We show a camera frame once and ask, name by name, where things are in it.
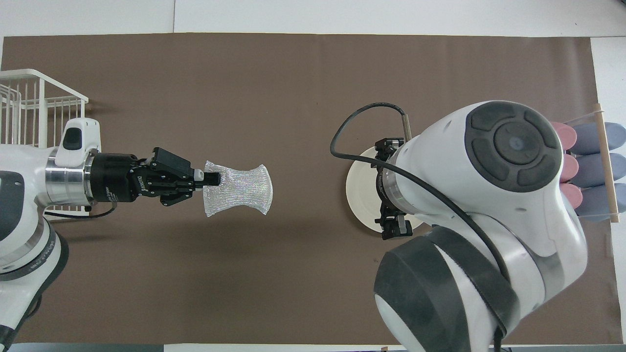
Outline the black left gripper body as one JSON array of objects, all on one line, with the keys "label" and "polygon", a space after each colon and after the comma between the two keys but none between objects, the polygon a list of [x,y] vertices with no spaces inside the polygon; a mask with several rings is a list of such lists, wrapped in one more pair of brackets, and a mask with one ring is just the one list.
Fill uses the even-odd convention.
[{"label": "black left gripper body", "polygon": [[139,196],[159,197],[159,187],[173,186],[152,172],[151,158],[134,154],[99,153],[94,156],[89,176],[91,194],[98,202],[133,202]]}]

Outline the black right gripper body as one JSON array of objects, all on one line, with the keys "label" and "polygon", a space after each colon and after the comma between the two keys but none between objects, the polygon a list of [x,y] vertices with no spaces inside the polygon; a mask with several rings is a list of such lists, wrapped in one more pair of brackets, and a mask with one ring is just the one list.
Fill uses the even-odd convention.
[{"label": "black right gripper body", "polygon": [[387,196],[384,188],[384,172],[385,168],[382,166],[376,166],[377,178],[376,178],[376,192],[380,198],[380,220],[391,219],[398,216],[398,208],[392,203]]}]

